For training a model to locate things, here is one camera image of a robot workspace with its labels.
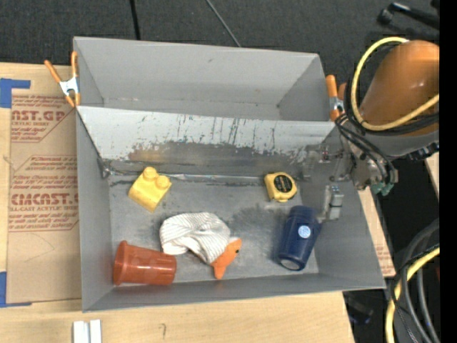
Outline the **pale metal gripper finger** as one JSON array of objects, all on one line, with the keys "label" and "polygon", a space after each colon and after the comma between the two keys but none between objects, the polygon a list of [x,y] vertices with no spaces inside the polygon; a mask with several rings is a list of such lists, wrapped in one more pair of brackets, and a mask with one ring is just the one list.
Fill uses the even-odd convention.
[{"label": "pale metal gripper finger", "polygon": [[339,186],[331,185],[331,203],[328,213],[328,221],[337,220],[340,218],[343,206],[344,194],[341,192]]},{"label": "pale metal gripper finger", "polygon": [[328,213],[330,209],[331,203],[331,186],[326,185],[323,191],[323,195],[321,197],[320,209],[318,213],[318,221],[324,222],[328,219]]}]

